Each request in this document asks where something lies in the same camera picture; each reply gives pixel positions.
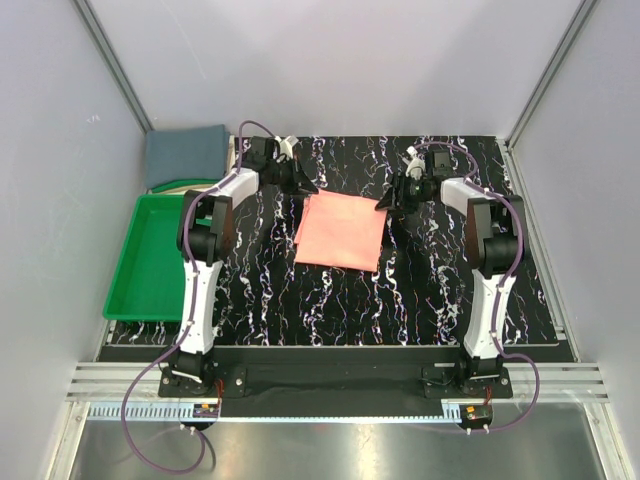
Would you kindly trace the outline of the pink t-shirt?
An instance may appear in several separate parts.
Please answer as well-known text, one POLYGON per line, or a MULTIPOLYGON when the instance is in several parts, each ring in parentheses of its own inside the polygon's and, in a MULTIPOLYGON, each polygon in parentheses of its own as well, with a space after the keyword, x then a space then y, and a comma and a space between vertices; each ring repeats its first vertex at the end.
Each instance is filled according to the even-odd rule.
POLYGON ((374 272, 386 218, 373 199, 321 190, 304 203, 294 262, 374 272))

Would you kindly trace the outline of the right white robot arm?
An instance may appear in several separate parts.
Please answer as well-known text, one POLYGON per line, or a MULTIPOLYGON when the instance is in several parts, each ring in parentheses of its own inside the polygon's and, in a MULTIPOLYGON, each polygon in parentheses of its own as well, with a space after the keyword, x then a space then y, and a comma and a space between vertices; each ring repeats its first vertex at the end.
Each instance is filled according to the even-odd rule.
POLYGON ((450 383, 466 396, 500 384, 503 362, 503 332, 508 301, 516 270, 528 255, 527 225, 523 199, 503 196, 475 183, 478 165, 465 156, 472 170, 458 175, 451 152, 463 148, 432 141, 430 150, 418 153, 407 148, 406 168, 391 177, 389 187, 376 205, 378 211, 413 213, 426 202, 439 202, 466 218, 465 253, 474 286, 469 326, 450 383))

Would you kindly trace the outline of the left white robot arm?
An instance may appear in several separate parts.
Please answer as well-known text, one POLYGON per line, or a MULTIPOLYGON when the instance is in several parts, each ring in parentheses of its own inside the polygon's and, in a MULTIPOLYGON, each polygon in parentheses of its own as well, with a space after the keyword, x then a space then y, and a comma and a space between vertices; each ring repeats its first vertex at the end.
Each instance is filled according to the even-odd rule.
POLYGON ((196 396, 214 388, 214 307, 218 279, 235 242, 234 209, 268 185, 287 195, 318 192, 296 158, 298 143, 294 136, 254 137, 221 181, 184 194, 177 235, 185 273, 183 314, 176 344, 162 355, 167 366, 161 387, 196 396))

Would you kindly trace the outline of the green plastic tray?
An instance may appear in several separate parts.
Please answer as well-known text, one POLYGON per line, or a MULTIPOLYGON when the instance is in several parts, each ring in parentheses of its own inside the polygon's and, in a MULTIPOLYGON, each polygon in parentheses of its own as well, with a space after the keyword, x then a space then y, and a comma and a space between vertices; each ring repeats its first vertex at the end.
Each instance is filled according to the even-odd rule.
POLYGON ((103 308, 122 322, 180 322, 192 293, 185 279, 192 267, 177 246, 184 197, 151 194, 138 198, 103 308))

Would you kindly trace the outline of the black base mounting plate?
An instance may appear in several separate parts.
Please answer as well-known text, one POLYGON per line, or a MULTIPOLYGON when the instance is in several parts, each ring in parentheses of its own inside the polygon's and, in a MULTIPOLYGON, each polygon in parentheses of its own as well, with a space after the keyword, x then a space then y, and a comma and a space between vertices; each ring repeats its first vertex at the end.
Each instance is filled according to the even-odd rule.
POLYGON ((206 392, 163 388, 167 398, 220 395, 228 417, 285 419, 426 417, 443 400, 483 403, 512 397, 499 385, 478 395, 450 383, 458 347, 216 347, 216 384, 206 392))

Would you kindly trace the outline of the aluminium rail frame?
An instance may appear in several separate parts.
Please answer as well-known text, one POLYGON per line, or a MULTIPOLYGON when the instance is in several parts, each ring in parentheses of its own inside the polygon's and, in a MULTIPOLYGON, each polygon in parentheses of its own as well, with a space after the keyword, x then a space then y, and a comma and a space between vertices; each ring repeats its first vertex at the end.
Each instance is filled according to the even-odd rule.
POLYGON ((635 479, 594 363, 507 364, 490 393, 455 386, 435 348, 220 348, 221 405, 208 428, 214 465, 197 477, 428 473, 495 479, 635 479))

